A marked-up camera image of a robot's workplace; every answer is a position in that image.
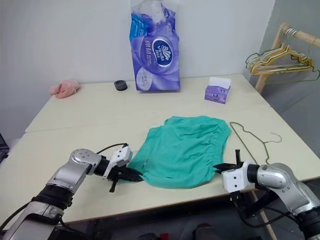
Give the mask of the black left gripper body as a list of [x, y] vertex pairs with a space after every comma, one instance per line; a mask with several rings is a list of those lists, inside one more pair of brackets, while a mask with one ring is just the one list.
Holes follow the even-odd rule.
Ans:
[[112, 182], [111, 187], [109, 189], [110, 193], [115, 192], [116, 185], [124, 172], [125, 172], [124, 167], [114, 167], [111, 169], [111, 171], [109, 172], [109, 174], [107, 176], [107, 180]]

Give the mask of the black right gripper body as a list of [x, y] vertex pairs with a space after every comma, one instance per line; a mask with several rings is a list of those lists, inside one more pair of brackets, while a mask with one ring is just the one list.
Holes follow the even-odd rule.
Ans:
[[236, 149], [235, 150], [235, 160], [236, 163], [226, 163], [224, 170], [223, 171], [229, 171], [229, 170], [237, 170], [243, 167], [244, 162], [241, 161], [241, 154], [240, 154], [240, 150]]

